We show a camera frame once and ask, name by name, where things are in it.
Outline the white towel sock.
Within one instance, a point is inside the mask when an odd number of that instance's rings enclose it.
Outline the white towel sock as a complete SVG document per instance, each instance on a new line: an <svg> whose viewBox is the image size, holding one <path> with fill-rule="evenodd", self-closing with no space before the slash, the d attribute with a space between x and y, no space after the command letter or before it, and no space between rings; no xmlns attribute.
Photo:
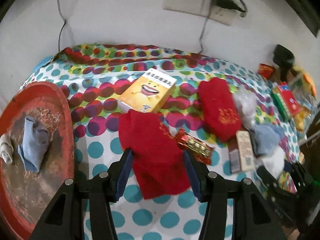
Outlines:
<svg viewBox="0 0 320 240"><path fill-rule="evenodd" d="M259 159L275 179L280 177L284 169L285 160L285 152L280 146L277 146L272 153L262 155Z"/></svg>

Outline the light blue sock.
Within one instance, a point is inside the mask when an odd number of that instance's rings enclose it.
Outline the light blue sock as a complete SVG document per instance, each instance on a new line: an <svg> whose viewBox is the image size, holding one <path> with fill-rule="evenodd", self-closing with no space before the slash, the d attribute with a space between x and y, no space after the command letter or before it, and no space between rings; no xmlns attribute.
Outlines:
<svg viewBox="0 0 320 240"><path fill-rule="evenodd" d="M18 146L18 154L26 171L39 173L44 155L50 143L48 129L36 118L27 116L24 120L22 143Z"/></svg>
<svg viewBox="0 0 320 240"><path fill-rule="evenodd" d="M270 155L284 136L283 130L273 124L257 124L248 130L255 155Z"/></svg>

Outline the clear plastic bag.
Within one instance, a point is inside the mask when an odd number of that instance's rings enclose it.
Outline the clear plastic bag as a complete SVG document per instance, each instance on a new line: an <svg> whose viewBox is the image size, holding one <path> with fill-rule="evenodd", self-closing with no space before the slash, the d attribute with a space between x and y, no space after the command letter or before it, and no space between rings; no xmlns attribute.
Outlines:
<svg viewBox="0 0 320 240"><path fill-rule="evenodd" d="M243 126L251 129L255 124L256 94L241 87L233 93L232 97Z"/></svg>

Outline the yellow cartoon face medicine box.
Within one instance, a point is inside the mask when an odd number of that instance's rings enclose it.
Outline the yellow cartoon face medicine box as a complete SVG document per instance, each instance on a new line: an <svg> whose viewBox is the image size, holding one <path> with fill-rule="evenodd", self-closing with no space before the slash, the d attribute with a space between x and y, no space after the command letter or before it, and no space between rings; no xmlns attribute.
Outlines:
<svg viewBox="0 0 320 240"><path fill-rule="evenodd" d="M176 78L151 68L120 95L118 106L124 113L131 109L157 113L172 95L176 82Z"/></svg>

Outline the red rusty round tray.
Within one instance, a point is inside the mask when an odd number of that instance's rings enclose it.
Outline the red rusty round tray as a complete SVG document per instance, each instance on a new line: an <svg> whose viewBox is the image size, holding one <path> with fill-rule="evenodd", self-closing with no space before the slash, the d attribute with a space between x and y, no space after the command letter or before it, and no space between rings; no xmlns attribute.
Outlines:
<svg viewBox="0 0 320 240"><path fill-rule="evenodd" d="M71 114L48 81L18 92L1 114L1 221L13 239L29 239L61 184L74 177Z"/></svg>

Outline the brown beige QR box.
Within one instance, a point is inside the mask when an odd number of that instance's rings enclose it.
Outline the brown beige QR box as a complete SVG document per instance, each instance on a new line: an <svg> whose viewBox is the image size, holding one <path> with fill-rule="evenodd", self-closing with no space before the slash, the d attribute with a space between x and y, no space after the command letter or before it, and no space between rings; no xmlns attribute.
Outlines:
<svg viewBox="0 0 320 240"><path fill-rule="evenodd" d="M228 156L231 173L254 169L254 154L248 131L240 130L228 141Z"/></svg>

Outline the light blue sock on bed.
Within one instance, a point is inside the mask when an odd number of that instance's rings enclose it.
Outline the light blue sock on bed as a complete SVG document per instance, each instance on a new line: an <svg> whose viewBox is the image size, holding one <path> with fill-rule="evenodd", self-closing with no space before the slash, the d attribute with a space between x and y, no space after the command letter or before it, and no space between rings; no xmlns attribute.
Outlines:
<svg viewBox="0 0 320 240"><path fill-rule="evenodd" d="M248 130L255 155L270 155L284 136L283 130L273 124L257 124Z"/></svg>

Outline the red gold candy wrapper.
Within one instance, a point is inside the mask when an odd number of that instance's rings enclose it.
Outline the red gold candy wrapper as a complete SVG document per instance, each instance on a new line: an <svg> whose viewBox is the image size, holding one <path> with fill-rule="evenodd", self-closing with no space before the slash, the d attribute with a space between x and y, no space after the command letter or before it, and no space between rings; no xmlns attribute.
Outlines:
<svg viewBox="0 0 320 240"><path fill-rule="evenodd" d="M180 128L174 140L177 142L179 148L191 152L198 162L210 165L212 163L213 147L210 147L205 142L189 135L183 128Z"/></svg>

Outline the red green medicine box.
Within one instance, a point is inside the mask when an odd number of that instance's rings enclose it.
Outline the red green medicine box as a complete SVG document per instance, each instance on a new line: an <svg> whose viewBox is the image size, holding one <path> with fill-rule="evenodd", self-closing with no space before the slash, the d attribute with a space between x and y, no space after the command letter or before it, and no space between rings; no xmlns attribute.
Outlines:
<svg viewBox="0 0 320 240"><path fill-rule="evenodd" d="M271 97L284 122L296 116L301 108L288 84L282 82L272 89Z"/></svg>

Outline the red sock gold embroidery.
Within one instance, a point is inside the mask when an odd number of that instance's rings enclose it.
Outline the red sock gold embroidery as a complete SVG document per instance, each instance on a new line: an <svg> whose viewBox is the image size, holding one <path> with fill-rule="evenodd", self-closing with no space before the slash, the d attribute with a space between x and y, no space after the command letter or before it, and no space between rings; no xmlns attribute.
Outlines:
<svg viewBox="0 0 320 240"><path fill-rule="evenodd" d="M202 81L197 94L206 129L221 142L234 137L241 128L241 119L227 81L218 77Z"/></svg>

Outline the yellow plush toy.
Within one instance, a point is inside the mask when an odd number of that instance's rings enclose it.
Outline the yellow plush toy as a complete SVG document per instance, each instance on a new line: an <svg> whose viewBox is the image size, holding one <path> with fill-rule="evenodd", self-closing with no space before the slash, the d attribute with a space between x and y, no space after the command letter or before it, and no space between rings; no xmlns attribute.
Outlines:
<svg viewBox="0 0 320 240"><path fill-rule="evenodd" d="M313 78L311 75L302 67L295 65L293 67L298 74L302 74L302 81L304 90L310 93L314 98L317 98L317 90Z"/></svg>

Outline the red snack packet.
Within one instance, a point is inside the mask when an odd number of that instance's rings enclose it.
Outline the red snack packet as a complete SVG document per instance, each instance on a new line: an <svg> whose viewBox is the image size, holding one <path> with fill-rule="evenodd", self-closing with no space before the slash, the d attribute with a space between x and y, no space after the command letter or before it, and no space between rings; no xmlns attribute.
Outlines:
<svg viewBox="0 0 320 240"><path fill-rule="evenodd" d="M258 74L265 79L269 79L271 75L274 73L275 68L273 66L267 64L259 64Z"/></svg>

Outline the black phone holder stand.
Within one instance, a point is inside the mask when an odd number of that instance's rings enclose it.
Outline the black phone holder stand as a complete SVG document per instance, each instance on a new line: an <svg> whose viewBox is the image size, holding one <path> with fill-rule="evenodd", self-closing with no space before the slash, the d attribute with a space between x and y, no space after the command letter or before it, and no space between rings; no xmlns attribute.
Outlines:
<svg viewBox="0 0 320 240"><path fill-rule="evenodd" d="M294 54L284 46L278 44L273 51L273 62L280 69L280 80L286 82L287 74L295 63Z"/></svg>

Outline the white wall socket plate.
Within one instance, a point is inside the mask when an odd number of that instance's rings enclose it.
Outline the white wall socket plate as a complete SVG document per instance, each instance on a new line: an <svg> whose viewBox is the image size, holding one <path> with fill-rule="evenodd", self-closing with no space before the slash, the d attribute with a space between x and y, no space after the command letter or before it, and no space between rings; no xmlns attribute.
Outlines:
<svg viewBox="0 0 320 240"><path fill-rule="evenodd" d="M163 9L183 12L202 17L207 17L211 9L210 19L216 22L231 25L235 18L240 16L236 10L222 9L211 5L212 0L163 0Z"/></svg>

